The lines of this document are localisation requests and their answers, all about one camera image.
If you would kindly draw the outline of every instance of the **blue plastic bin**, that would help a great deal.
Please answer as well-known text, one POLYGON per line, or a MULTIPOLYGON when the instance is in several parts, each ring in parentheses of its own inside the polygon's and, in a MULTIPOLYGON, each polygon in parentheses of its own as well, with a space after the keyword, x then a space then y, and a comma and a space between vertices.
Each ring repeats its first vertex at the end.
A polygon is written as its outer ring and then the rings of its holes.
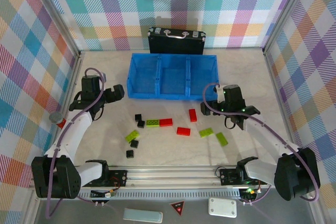
MULTIPOLYGON (((218 82, 215 55, 133 54, 127 91, 129 98, 201 101, 210 82, 218 82)), ((217 99, 213 88, 206 99, 217 99)))

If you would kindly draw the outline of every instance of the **colorful plaid backdrop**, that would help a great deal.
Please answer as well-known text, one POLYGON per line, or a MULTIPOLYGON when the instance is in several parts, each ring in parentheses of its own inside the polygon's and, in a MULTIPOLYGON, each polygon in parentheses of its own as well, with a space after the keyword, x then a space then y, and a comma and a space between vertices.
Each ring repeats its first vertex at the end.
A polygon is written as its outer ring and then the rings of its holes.
POLYGON ((299 0, 269 53, 295 140, 315 151, 336 223, 336 0, 299 0))
POLYGON ((89 50, 147 49, 149 26, 205 31, 207 48, 258 47, 286 1, 54 0, 78 46, 89 50))
POLYGON ((75 57, 40 0, 0 0, 0 223, 17 223, 75 57))

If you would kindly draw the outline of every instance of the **lime green lego brick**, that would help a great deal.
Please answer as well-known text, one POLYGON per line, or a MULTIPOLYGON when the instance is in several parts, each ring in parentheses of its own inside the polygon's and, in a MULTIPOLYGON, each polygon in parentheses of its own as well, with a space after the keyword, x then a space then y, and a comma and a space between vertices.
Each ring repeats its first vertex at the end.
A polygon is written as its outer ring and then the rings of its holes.
POLYGON ((153 119, 146 121, 147 127, 160 127, 160 120, 153 119))
POLYGON ((228 144, 228 142, 227 142, 225 136, 222 134, 222 132, 217 133, 216 137, 217 137, 219 143, 221 144, 221 146, 225 146, 225 145, 228 144))
POLYGON ((136 139, 140 134, 137 130, 132 131, 127 137, 125 137, 127 142, 131 142, 133 139, 136 139))
POLYGON ((201 137, 210 136, 210 135, 212 135, 212 134, 214 134, 214 131, 212 130, 212 128, 207 128, 207 129, 202 130, 202 131, 199 132, 199 135, 200 135, 201 137))

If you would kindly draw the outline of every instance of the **lego brick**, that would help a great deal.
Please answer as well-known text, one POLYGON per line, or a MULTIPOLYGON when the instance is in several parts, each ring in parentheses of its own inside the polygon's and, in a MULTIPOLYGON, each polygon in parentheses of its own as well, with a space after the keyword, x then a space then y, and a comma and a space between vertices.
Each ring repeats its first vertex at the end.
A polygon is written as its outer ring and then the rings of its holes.
POLYGON ((216 137, 217 137, 219 143, 221 144, 221 146, 225 146, 225 145, 228 144, 228 142, 227 142, 225 136, 222 134, 222 132, 217 133, 216 137))
POLYGON ((207 129, 202 130, 202 131, 199 132, 199 135, 200 135, 201 137, 210 136, 210 135, 212 135, 212 134, 214 134, 214 131, 212 130, 212 128, 207 128, 207 129))
POLYGON ((142 121, 141 114, 136 114, 135 115, 135 121, 136 122, 142 121))
POLYGON ((197 115, 196 115, 196 110, 191 109, 189 110, 189 116, 190 116, 190 122, 197 122, 197 115))
POLYGON ((138 128, 145 128, 145 124, 146 124, 145 121, 140 120, 140 121, 138 122, 138 128))
POLYGON ((159 127, 160 123, 158 119, 153 119, 153 120, 147 120, 146 125, 147 127, 159 127))
POLYGON ((172 126, 173 125, 173 119, 172 118, 160 119, 159 124, 160 124, 160 127, 172 126))
POLYGON ((126 151, 126 158, 134 158, 134 151, 133 150, 126 151))
POLYGON ((127 142, 131 142, 132 140, 136 139, 139 136, 138 131, 134 130, 132 131, 127 137, 125 137, 127 142))
POLYGON ((131 147, 132 148, 138 148, 139 141, 138 140, 132 140, 131 141, 131 147))
POLYGON ((176 133, 177 135, 190 136, 190 129, 178 127, 176 133))

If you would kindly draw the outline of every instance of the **red lego brick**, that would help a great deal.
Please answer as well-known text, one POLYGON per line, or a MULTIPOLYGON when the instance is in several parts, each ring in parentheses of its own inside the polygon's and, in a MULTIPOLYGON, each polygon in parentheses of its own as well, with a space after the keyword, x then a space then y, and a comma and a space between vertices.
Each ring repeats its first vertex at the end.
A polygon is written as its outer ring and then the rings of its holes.
POLYGON ((172 118, 160 119, 159 124, 160 124, 160 127, 172 126, 173 119, 172 118))
POLYGON ((190 129, 189 128, 177 128, 177 135, 183 135, 183 136, 190 136, 190 129))
POLYGON ((189 116, 190 116, 190 122, 197 122, 197 115, 196 115, 196 110, 191 109, 189 110, 189 116))

